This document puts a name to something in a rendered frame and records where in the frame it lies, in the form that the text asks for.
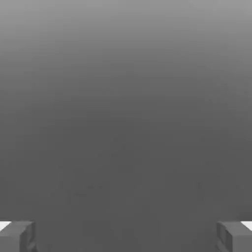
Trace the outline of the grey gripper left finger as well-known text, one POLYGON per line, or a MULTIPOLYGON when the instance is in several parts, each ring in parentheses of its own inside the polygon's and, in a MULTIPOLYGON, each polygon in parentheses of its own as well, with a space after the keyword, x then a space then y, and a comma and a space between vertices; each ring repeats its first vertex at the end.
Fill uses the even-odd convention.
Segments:
POLYGON ((37 252, 36 223, 0 220, 0 252, 37 252))

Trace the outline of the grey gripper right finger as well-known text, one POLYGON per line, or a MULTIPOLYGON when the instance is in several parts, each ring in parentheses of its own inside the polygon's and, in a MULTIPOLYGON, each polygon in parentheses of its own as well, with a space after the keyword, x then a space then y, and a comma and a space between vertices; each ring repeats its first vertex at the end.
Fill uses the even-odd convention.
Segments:
POLYGON ((219 221, 216 252, 252 252, 252 221, 219 221))

